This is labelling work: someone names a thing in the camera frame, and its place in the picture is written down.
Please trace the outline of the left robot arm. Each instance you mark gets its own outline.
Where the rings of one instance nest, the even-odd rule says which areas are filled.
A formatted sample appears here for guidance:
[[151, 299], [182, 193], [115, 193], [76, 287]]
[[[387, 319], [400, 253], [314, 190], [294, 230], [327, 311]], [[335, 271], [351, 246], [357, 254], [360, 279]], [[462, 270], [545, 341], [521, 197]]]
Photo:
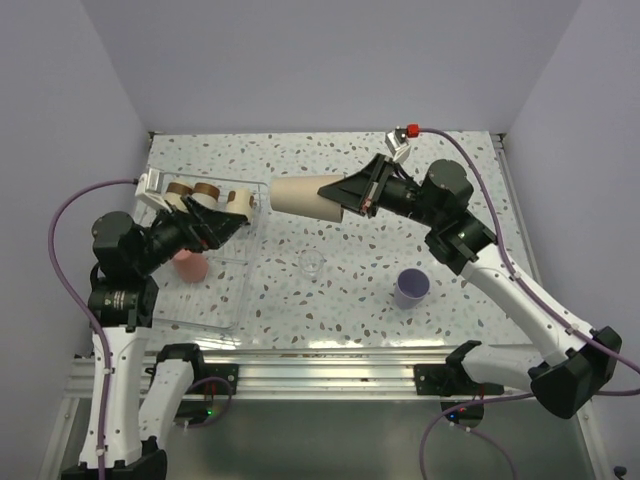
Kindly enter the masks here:
[[121, 211], [92, 227], [91, 293], [94, 382], [91, 413], [78, 463], [64, 479], [163, 479], [166, 438], [187, 393], [215, 384], [227, 395], [227, 375], [208, 373], [195, 343], [162, 348], [148, 392], [141, 391], [159, 287], [153, 273], [182, 250], [201, 253], [222, 247], [247, 224], [246, 216], [210, 209], [190, 196], [183, 209], [167, 205], [148, 227]]

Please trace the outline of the brown-band steel cup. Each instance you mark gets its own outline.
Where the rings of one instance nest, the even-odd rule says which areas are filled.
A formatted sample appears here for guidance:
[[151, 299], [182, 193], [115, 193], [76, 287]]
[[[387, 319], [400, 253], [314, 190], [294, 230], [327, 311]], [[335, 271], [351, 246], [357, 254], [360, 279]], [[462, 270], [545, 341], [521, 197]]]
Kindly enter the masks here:
[[218, 205], [220, 189], [215, 185], [198, 182], [192, 190], [192, 198], [199, 204], [215, 210]]

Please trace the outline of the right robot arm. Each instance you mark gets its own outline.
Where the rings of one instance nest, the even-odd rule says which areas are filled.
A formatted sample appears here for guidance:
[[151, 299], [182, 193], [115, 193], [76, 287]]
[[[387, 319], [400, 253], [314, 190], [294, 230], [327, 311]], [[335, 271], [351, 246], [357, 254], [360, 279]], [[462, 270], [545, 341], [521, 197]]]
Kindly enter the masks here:
[[501, 385], [530, 393], [551, 414], [571, 418], [612, 378], [621, 337], [565, 310], [502, 251], [494, 231], [468, 209], [473, 187], [460, 164], [437, 160], [422, 183], [395, 177], [397, 169], [377, 155], [318, 194], [361, 216], [385, 209], [428, 227], [425, 243], [432, 256], [487, 295], [537, 350], [526, 357], [469, 340], [446, 358], [436, 378], [438, 394]]

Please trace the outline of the cream steel-lined cup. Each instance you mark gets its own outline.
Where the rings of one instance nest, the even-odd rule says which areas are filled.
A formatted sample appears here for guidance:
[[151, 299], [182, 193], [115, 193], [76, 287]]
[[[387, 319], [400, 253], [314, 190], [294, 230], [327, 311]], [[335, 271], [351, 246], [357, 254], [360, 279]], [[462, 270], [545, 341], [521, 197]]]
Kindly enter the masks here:
[[184, 196], [189, 196], [193, 192], [192, 187], [182, 180], [172, 181], [168, 184], [167, 189], [163, 195], [163, 199], [170, 206], [175, 207], [180, 211], [187, 211], [187, 207], [183, 202]]

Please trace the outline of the lavender plastic cup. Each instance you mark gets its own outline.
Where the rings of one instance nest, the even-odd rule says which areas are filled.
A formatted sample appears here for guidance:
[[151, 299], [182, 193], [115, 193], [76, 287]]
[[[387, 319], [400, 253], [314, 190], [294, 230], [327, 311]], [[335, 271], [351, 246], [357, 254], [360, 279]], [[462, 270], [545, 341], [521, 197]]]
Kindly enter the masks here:
[[430, 280], [422, 270], [409, 268], [401, 271], [394, 291], [396, 306], [400, 309], [414, 308], [429, 293], [430, 286]]

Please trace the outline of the steel cup brown base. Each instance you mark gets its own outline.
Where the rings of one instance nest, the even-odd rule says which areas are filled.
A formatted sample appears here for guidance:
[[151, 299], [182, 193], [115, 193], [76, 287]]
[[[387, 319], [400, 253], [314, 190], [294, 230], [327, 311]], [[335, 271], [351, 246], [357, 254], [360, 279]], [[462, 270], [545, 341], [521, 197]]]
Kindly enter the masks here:
[[253, 219], [254, 195], [247, 188], [231, 190], [228, 194], [226, 212], [243, 215], [248, 222]]

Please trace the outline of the tall beige cup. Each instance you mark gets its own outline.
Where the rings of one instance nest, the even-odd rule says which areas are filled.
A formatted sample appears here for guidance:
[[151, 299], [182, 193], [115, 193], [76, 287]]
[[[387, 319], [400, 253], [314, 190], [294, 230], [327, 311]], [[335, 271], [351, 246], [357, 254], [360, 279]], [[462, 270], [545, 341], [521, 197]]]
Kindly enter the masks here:
[[274, 178], [270, 185], [271, 209], [276, 212], [341, 223], [343, 208], [318, 194], [321, 187], [342, 180], [343, 175]]

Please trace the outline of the small clear plastic cup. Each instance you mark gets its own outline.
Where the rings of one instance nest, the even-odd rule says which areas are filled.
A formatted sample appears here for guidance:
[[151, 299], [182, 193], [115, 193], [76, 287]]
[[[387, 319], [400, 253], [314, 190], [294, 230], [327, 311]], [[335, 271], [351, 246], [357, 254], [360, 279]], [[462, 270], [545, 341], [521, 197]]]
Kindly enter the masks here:
[[298, 266], [302, 274], [308, 278], [317, 278], [324, 265], [325, 257], [315, 249], [306, 249], [300, 252]]

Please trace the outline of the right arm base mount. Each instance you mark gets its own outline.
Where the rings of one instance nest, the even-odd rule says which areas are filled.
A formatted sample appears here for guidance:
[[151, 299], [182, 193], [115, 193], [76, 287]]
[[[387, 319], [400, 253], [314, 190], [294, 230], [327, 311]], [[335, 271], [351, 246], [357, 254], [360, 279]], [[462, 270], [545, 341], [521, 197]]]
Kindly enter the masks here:
[[445, 364], [416, 364], [413, 366], [413, 380], [419, 396], [498, 396], [504, 387], [494, 383], [477, 383], [460, 370]]

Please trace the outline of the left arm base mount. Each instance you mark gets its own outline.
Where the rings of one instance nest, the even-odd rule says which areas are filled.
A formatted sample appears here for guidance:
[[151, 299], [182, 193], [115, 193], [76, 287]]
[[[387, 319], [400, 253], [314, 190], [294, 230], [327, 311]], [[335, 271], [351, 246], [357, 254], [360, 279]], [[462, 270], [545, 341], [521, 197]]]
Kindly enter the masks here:
[[207, 363], [195, 373], [193, 382], [185, 393], [204, 397], [233, 396], [237, 392], [239, 373], [239, 364]]

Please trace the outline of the pink plastic cup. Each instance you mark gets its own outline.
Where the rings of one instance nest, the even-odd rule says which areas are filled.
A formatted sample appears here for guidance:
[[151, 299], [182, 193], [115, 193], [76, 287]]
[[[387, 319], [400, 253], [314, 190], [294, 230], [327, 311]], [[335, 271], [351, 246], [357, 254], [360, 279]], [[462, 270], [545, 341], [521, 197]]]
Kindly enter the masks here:
[[208, 261], [201, 253], [185, 249], [173, 256], [172, 265], [178, 276], [186, 283], [202, 282], [209, 270]]

